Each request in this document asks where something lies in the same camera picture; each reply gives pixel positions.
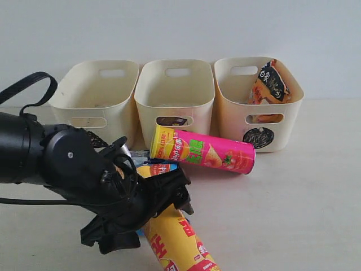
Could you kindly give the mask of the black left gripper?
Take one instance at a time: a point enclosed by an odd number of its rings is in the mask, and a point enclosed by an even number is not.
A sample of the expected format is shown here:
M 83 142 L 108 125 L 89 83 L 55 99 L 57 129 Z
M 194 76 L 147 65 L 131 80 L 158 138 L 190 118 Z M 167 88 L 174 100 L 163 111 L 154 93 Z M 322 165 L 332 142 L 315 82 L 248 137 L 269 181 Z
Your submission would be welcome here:
M 194 214 L 186 188 L 191 184 L 183 169 L 142 177 L 135 169 L 104 171 L 100 185 L 107 202 L 100 216 L 95 216 L 80 230 L 81 243 L 99 246 L 101 254 L 140 247 L 136 233 L 151 218 L 171 205 L 188 215 Z

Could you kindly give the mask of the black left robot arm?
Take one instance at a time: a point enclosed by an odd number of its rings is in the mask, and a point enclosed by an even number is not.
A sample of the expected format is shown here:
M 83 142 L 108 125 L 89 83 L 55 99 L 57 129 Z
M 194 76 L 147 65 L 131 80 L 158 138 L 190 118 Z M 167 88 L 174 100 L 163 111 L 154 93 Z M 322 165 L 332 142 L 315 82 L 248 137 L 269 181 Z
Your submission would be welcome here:
M 98 244 L 103 254 L 138 248 L 138 230 L 167 207 L 193 214 L 190 180 L 181 168 L 141 176 L 126 140 L 96 151 L 82 128 L 1 113 L 1 182 L 40 185 L 61 196 L 58 204 L 94 213 L 80 232 L 83 245 Z

